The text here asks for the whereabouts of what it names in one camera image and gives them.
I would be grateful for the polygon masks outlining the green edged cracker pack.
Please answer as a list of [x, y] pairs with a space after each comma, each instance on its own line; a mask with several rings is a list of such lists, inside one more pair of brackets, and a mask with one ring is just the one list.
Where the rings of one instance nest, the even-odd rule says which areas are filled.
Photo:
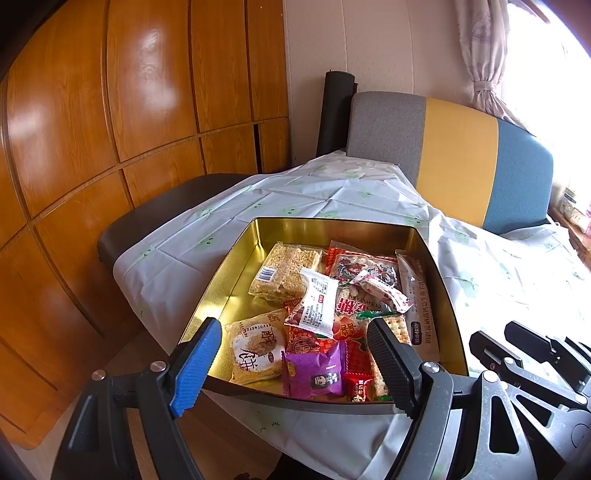
[[374, 378], [373, 397], [409, 400], [414, 395], [414, 377], [407, 365], [410, 337], [402, 314], [381, 313], [362, 318], [370, 372]]

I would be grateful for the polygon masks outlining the small red candy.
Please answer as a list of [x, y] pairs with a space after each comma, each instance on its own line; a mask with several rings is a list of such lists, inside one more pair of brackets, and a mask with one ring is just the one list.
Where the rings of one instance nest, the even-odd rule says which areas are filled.
[[372, 375], [345, 373], [342, 382], [346, 398], [352, 403], [366, 403], [372, 400], [374, 378]]

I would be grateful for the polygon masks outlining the long white snack bar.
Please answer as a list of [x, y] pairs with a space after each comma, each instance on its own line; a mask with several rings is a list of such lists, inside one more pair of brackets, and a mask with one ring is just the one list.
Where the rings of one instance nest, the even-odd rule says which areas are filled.
[[440, 361], [440, 349], [429, 291], [421, 263], [406, 250], [397, 250], [402, 292], [412, 303], [405, 313], [411, 345], [423, 361]]

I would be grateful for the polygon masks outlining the beige round cookie pack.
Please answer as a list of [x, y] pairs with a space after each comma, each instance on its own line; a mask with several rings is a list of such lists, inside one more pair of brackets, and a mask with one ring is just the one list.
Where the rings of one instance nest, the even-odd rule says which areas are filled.
[[230, 381], [238, 385], [271, 380], [283, 373], [287, 312], [276, 309], [225, 327], [231, 360]]

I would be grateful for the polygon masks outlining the pink floral snack packet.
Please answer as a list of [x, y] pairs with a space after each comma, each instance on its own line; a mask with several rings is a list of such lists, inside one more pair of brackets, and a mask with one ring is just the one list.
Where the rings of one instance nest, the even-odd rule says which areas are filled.
[[370, 270], [362, 270], [351, 283], [376, 297], [393, 312], [405, 314], [413, 306], [413, 302], [402, 291], [384, 282]]

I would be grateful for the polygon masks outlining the purple cartoon snack packet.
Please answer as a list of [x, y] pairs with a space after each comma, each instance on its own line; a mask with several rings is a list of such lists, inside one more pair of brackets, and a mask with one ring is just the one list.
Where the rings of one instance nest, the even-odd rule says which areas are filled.
[[344, 394], [341, 343], [325, 353], [283, 353], [283, 394], [298, 400]]

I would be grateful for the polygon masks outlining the white red text snack packet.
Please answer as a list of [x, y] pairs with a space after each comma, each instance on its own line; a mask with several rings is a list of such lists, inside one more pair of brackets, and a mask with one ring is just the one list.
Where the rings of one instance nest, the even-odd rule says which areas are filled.
[[284, 323], [332, 339], [339, 281], [304, 267], [301, 279], [305, 284], [304, 297]]

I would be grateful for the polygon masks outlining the red orange snack bag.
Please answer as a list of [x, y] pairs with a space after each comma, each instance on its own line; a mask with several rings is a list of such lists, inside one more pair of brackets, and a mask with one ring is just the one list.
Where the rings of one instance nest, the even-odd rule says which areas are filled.
[[367, 269], [370, 274], [394, 288], [400, 287], [398, 261], [394, 256], [374, 256], [352, 245], [332, 240], [325, 257], [325, 275], [339, 281], [335, 299], [335, 319], [332, 323], [332, 338], [312, 333], [295, 326], [288, 328], [287, 353], [328, 353], [337, 342], [346, 341], [356, 347], [354, 356], [359, 358], [361, 371], [367, 369], [368, 360], [363, 349], [362, 320], [356, 317], [363, 311], [389, 312], [375, 296], [351, 281]]

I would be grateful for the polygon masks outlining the gold and maroon gift box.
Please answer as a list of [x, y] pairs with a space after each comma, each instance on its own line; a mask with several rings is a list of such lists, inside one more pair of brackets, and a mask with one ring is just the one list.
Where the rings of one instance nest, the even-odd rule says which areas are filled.
[[366, 343], [375, 316], [421, 358], [466, 372], [451, 299], [417, 229], [257, 218], [213, 274], [182, 340], [217, 321], [212, 393], [296, 411], [384, 413], [390, 400]]

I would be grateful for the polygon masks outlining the yellow rice crisp pack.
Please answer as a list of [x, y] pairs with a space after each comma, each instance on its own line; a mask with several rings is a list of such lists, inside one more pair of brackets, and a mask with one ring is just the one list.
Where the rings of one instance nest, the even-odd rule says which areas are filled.
[[271, 303], [301, 299], [305, 284], [301, 268], [318, 271], [322, 248], [276, 242], [249, 286], [249, 295]]

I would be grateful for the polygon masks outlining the white green patterned tablecloth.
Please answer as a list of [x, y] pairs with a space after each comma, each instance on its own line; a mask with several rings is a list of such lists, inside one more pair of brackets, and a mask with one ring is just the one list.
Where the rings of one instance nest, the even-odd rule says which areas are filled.
[[366, 220], [408, 226], [426, 242], [468, 335], [499, 334], [522, 320], [543, 333], [590, 336], [590, 274], [567, 232], [544, 225], [495, 235], [446, 217], [391, 164], [337, 154], [282, 174], [256, 176], [177, 215], [121, 254], [113, 273], [134, 313], [165, 350], [178, 342], [214, 270], [240, 235], [246, 301], [283, 317], [304, 296], [303, 270], [325, 273], [328, 244], [312, 232], [329, 221], [339, 233]]

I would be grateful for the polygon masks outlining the dark round stool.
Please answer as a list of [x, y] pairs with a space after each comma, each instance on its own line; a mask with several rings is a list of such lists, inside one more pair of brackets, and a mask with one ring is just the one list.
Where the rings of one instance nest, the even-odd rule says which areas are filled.
[[97, 242], [99, 260], [113, 272], [116, 260], [148, 234], [247, 178], [243, 174], [199, 176], [146, 201], [103, 231]]

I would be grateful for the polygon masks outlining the wooden side shelf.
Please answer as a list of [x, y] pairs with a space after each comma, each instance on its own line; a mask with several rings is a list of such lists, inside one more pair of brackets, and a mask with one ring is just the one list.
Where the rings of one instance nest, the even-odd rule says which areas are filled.
[[550, 218], [569, 232], [569, 240], [582, 263], [590, 268], [590, 207], [579, 204], [575, 192], [553, 187], [557, 196], [551, 201]]

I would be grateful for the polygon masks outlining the black rolled mat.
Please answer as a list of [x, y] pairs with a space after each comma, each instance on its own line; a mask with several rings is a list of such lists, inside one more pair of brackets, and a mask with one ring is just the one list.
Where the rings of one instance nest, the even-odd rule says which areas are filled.
[[348, 72], [325, 73], [317, 155], [322, 156], [346, 148], [353, 95], [356, 94], [355, 76]]

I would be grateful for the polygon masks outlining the floral curtain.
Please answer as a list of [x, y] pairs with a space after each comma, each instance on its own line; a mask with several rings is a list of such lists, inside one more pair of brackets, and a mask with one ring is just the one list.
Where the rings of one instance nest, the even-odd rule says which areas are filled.
[[462, 56], [473, 84], [473, 106], [488, 115], [526, 129], [497, 93], [508, 50], [508, 2], [456, 0]]

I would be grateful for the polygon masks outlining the wooden wall cabinet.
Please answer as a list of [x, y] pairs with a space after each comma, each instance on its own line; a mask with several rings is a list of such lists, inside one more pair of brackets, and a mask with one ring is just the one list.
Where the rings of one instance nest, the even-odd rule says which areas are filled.
[[280, 1], [68, 1], [1, 81], [1, 429], [33, 449], [138, 321], [98, 253], [192, 178], [287, 167]]

